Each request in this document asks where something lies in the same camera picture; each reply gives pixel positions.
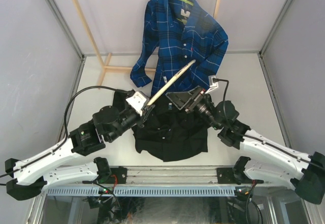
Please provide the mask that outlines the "black shirt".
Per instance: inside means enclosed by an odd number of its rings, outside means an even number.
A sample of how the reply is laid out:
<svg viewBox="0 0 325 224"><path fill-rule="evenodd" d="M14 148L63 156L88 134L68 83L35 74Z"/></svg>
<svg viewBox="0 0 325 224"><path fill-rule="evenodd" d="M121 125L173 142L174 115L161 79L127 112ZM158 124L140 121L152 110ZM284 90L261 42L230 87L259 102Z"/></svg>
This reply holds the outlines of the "black shirt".
<svg viewBox="0 0 325 224"><path fill-rule="evenodd" d="M147 151L163 162L174 162L208 152L208 125L195 113L178 110L160 96L144 127L132 127L137 153Z"/></svg>

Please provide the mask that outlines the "cream wooden hanger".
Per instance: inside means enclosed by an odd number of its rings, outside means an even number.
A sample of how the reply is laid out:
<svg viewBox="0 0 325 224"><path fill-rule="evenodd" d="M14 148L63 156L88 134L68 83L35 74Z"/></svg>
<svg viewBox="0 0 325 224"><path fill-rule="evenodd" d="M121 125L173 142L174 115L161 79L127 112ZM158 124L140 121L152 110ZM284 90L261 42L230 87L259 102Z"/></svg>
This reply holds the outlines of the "cream wooden hanger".
<svg viewBox="0 0 325 224"><path fill-rule="evenodd" d="M190 61L182 69L180 69L147 103L147 106L151 106L154 102L176 81L178 80L194 63L196 60Z"/></svg>

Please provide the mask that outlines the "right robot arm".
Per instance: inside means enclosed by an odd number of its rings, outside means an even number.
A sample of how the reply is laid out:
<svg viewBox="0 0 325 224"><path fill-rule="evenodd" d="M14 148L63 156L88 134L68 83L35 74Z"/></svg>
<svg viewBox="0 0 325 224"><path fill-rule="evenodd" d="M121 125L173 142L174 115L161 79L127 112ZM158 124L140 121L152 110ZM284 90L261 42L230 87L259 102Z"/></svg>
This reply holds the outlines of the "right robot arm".
<svg viewBox="0 0 325 224"><path fill-rule="evenodd" d="M214 105L201 87L188 92L168 92L167 98L179 109L193 112L218 130L218 138L241 156L233 167L237 182L248 179L270 182L292 189L303 200L319 205L324 198L324 155L303 153L278 144L240 122L231 101Z"/></svg>

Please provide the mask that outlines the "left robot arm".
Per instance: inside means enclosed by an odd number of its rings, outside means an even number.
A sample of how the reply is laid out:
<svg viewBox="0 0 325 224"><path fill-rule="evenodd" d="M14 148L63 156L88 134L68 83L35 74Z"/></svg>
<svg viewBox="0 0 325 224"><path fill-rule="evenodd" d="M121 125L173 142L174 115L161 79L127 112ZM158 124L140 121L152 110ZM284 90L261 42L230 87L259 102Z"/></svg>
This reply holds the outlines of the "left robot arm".
<svg viewBox="0 0 325 224"><path fill-rule="evenodd" d="M54 186L83 181L108 182L112 172L104 157L95 157L91 162L78 166L67 164L104 149L107 142L113 142L136 124L142 125L153 108L154 105L146 106L139 114L131 106L123 111L105 106L93 114L92 120L47 150L22 161L6 160L6 173L12 177L6 183L7 194L24 201Z"/></svg>

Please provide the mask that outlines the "blue plaid shirt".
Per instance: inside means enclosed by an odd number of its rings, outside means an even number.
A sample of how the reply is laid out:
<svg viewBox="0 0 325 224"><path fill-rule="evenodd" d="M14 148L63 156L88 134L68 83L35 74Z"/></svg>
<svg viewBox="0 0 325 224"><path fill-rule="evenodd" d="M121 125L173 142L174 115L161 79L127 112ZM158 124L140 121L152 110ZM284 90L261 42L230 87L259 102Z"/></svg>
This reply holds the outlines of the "blue plaid shirt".
<svg viewBox="0 0 325 224"><path fill-rule="evenodd" d="M142 52L130 79L136 87L152 84L158 92L181 68L196 62L169 87L169 91L209 88L229 39L220 24L196 0L193 6L178 0L150 0L145 9Z"/></svg>

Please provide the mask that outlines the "wooden clothes rack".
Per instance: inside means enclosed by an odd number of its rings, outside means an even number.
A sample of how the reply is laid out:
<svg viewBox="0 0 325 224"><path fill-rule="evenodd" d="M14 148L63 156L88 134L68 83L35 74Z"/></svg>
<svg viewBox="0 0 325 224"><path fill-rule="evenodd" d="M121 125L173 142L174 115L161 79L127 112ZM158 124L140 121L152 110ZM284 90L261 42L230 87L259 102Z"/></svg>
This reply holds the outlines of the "wooden clothes rack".
<svg viewBox="0 0 325 224"><path fill-rule="evenodd" d="M215 9L214 9L214 13L213 13L213 18L216 19L217 17L217 13L218 13L218 10L219 10L219 7L220 7L220 1L221 0L216 0L216 4L215 4ZM84 27L84 30L89 38L89 41L94 49L94 52L95 52L95 55L97 57L97 60L99 61L99 64L101 66L101 73L99 75L99 78L97 80L97 85L102 85L103 84L103 81L104 81L104 78L105 78L105 75L112 71L112 72L127 72L127 71L131 71L131 67L117 67L117 66L110 66L109 63L110 63L110 60L111 60L111 57L112 57L112 53L108 53L105 61L103 61L103 58L100 54L100 51L99 51L99 48L95 42L95 39L93 37L93 34L90 30L90 27L89 27L89 24L85 18L85 15L82 11L82 8L81 8L81 5L79 3L78 0L72 0L73 2L73 5L77 11L77 14L82 22L82 25Z"/></svg>

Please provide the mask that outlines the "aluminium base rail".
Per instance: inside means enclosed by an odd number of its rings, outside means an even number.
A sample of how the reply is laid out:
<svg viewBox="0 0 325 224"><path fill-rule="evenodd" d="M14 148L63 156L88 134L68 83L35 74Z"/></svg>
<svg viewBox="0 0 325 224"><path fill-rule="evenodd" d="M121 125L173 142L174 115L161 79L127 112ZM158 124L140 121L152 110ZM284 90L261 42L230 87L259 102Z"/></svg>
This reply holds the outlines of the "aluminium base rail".
<svg viewBox="0 0 325 224"><path fill-rule="evenodd" d="M127 168L125 184L110 185L204 185L219 184L213 167L130 167ZM100 175L106 175L110 168L102 170L95 163L80 166L57 167L40 177L43 189L69 184L95 184Z"/></svg>

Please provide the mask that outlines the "left black mount plate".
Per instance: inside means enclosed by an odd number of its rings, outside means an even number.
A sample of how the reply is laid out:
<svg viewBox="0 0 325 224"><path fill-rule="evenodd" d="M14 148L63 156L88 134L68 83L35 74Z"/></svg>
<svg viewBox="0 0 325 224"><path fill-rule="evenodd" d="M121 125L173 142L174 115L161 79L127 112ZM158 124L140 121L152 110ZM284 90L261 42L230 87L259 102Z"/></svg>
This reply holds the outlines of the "left black mount plate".
<svg viewBox="0 0 325 224"><path fill-rule="evenodd" d="M100 175L97 179L99 184L125 184L127 180L127 168L113 167L106 175Z"/></svg>

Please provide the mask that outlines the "black mount plate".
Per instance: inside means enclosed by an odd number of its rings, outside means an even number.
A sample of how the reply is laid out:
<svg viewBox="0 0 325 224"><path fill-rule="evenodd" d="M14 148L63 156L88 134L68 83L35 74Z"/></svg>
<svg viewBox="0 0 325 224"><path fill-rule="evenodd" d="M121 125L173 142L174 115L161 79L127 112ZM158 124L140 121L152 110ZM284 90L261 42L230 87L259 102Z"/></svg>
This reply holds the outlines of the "black mount plate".
<svg viewBox="0 0 325 224"><path fill-rule="evenodd" d="M233 168L220 167L216 169L217 181L219 184L240 184L235 178Z"/></svg>
<svg viewBox="0 0 325 224"><path fill-rule="evenodd" d="M113 167L106 175L100 175L97 179L99 184L125 184L127 180L127 168Z"/></svg>

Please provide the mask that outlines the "right black mount plate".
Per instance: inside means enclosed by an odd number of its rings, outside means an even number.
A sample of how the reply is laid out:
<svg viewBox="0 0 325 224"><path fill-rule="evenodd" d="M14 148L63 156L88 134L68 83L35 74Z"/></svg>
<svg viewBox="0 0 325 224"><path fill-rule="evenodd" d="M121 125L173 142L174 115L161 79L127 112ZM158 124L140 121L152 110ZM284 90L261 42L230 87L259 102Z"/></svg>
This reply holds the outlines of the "right black mount plate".
<svg viewBox="0 0 325 224"><path fill-rule="evenodd" d="M219 184L240 184L235 178L233 168L220 167L216 169L217 181Z"/></svg>

